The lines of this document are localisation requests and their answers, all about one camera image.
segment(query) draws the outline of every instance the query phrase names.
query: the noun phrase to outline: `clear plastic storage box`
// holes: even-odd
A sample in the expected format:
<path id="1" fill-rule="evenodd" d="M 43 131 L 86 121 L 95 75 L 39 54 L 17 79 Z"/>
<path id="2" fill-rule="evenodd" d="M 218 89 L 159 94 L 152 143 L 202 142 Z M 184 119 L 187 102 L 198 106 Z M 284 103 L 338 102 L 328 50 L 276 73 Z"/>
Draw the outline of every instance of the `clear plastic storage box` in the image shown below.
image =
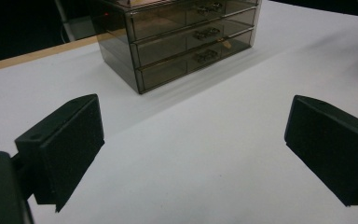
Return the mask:
<path id="1" fill-rule="evenodd" d="M 150 91 L 250 48 L 261 0 L 90 0 L 103 59 Z"/>

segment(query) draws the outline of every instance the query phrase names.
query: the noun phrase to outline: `plastic drawer unit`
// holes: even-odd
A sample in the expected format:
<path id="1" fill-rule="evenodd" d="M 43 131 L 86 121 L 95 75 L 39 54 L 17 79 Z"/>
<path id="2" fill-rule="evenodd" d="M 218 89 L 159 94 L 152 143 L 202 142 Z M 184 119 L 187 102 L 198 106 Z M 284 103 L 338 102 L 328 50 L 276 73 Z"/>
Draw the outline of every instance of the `plastic drawer unit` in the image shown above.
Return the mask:
<path id="1" fill-rule="evenodd" d="M 250 48 L 261 0 L 90 0 L 103 59 L 150 91 Z"/>

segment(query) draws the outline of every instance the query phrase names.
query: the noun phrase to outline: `white table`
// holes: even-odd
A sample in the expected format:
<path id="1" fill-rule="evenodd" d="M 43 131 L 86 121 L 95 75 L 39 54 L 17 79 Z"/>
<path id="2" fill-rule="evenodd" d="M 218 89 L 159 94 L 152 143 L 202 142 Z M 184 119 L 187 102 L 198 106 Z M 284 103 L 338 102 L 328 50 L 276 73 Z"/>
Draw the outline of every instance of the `white table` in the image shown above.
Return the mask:
<path id="1" fill-rule="evenodd" d="M 100 97 L 106 144 L 43 223 L 358 223 L 285 145 L 295 94 L 358 118 L 358 17 L 264 1 L 255 46 L 136 94 L 98 44 L 0 69 L 0 150 L 65 102 Z"/>

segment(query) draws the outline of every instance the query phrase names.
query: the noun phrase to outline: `drawer handle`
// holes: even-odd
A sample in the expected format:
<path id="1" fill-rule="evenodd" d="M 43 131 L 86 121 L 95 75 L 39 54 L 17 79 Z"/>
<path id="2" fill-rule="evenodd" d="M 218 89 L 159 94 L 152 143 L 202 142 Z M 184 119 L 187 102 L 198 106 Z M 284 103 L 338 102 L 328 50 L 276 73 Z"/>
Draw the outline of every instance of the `drawer handle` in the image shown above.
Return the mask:
<path id="1" fill-rule="evenodd" d="M 214 36 L 220 33 L 220 30 L 214 27 L 208 27 L 204 31 L 196 31 L 193 36 L 198 40 L 203 40 L 209 36 Z"/>
<path id="2" fill-rule="evenodd" d="M 206 63 L 210 60 L 216 59 L 217 58 L 217 52 L 211 49 L 207 49 L 202 53 L 198 53 L 195 56 L 195 60 L 198 63 Z"/>
<path id="3" fill-rule="evenodd" d="M 209 7 L 207 6 L 200 6 L 197 9 L 197 12 L 202 16 L 208 16 L 210 12 L 220 12 L 223 8 L 223 4 L 219 2 L 214 2 Z"/>

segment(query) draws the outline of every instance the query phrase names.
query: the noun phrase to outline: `smoked plastic drawer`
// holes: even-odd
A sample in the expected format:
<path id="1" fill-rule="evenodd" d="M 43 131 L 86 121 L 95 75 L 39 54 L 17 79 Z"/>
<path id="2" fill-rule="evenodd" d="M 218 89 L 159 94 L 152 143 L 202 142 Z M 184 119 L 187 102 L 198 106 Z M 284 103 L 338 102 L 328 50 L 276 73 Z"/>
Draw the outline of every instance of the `smoked plastic drawer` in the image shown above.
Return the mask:
<path id="1" fill-rule="evenodd" d="M 252 31 L 216 41 L 210 46 L 190 50 L 184 55 L 136 70 L 143 80 L 144 91 L 155 88 L 177 77 L 215 63 L 232 54 L 250 48 Z"/>
<path id="2" fill-rule="evenodd" d="M 235 35 L 253 27 L 255 9 L 232 17 L 192 27 L 181 33 L 131 44 L 135 67 L 144 66 L 175 54 Z"/>
<path id="3" fill-rule="evenodd" d="M 140 7 L 140 6 L 145 6 L 145 5 L 153 5 L 153 4 L 159 4 L 159 3 L 164 3 L 166 2 L 166 0 L 115 0 L 116 4 L 126 7 L 126 8 L 132 8 L 132 7 Z M 245 2 L 245 1 L 241 1 L 241 0 L 237 0 L 237 1 L 232 1 L 232 2 Z"/>
<path id="4" fill-rule="evenodd" d="M 133 10 L 126 14 L 128 27 L 131 29 L 129 40 L 164 34 L 254 7 L 256 0 L 191 0 Z"/>

